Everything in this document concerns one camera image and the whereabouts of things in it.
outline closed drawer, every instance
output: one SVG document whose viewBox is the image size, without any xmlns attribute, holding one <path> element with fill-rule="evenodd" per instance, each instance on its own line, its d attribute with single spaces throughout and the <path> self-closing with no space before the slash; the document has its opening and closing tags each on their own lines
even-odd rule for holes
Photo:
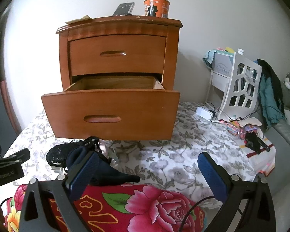
<svg viewBox="0 0 290 232">
<path fill-rule="evenodd" d="M 163 73 L 165 37 L 107 35 L 71 41 L 72 76 L 95 73 Z"/>
<path fill-rule="evenodd" d="M 230 77 L 227 77 L 220 73 L 216 73 L 214 71 L 211 71 L 211 75 L 213 76 L 212 85 L 223 92 L 227 92 Z"/>
<path fill-rule="evenodd" d="M 179 96 L 154 77 L 101 76 L 41 98 L 56 137 L 156 140 L 171 138 Z"/>
</svg>

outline wooden nightstand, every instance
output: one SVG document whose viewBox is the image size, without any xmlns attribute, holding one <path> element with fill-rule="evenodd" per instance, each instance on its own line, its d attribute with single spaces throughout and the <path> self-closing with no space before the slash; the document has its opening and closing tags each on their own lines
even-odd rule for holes
<svg viewBox="0 0 290 232">
<path fill-rule="evenodd" d="M 181 27 L 167 18 L 115 16 L 59 28 L 64 91 L 41 97 L 55 136 L 170 139 Z"/>
</svg>

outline teal jacket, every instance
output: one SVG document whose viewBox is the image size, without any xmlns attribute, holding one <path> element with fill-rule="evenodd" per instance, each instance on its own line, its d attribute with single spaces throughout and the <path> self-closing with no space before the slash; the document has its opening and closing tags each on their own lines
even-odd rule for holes
<svg viewBox="0 0 290 232">
<path fill-rule="evenodd" d="M 262 106 L 262 115 L 266 119 L 267 126 L 270 128 L 272 124 L 278 123 L 280 119 L 286 120 L 286 117 L 281 112 L 281 102 L 279 108 L 274 99 L 271 78 L 265 78 L 262 74 L 259 84 L 259 102 Z"/>
</svg>

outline drawer front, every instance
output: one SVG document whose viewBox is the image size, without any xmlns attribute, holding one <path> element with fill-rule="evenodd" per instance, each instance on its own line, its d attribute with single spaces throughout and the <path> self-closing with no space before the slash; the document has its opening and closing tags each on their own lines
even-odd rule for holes
<svg viewBox="0 0 290 232">
<path fill-rule="evenodd" d="M 95 73 L 163 73 L 163 36 L 108 35 L 71 41 L 72 76 Z"/>
<path fill-rule="evenodd" d="M 41 98 L 56 137 L 157 140 L 171 138 L 179 96 L 171 90 L 101 89 Z"/>
</svg>

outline open drawer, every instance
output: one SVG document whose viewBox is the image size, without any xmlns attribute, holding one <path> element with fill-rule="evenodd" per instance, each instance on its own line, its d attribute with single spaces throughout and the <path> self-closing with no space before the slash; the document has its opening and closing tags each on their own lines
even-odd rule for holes
<svg viewBox="0 0 290 232">
<path fill-rule="evenodd" d="M 180 93 L 151 76 L 92 76 L 42 102 L 60 138 L 156 140 L 172 136 Z"/>
</svg>

